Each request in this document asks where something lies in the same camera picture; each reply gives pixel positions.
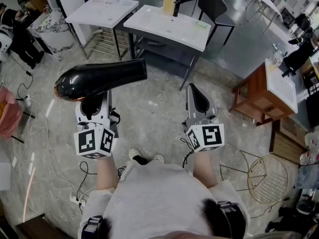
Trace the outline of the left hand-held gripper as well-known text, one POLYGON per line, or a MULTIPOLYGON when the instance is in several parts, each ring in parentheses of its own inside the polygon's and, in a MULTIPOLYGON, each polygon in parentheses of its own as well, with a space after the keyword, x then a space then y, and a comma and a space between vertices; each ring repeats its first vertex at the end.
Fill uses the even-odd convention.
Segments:
POLYGON ((87 118, 83 112, 82 102, 77 102, 75 115, 77 119, 74 142, 76 154, 89 159, 110 157, 119 135, 116 122, 111 120, 111 90, 97 96, 98 111, 87 118))

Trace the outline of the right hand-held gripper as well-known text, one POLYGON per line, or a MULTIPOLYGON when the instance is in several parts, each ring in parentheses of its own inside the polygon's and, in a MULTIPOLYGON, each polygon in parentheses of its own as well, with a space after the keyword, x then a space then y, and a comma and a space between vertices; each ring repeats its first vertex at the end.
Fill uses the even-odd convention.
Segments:
POLYGON ((188 117, 184 132, 194 152, 213 151, 224 146, 224 124, 219 122, 214 99, 190 83, 186 89, 188 117))

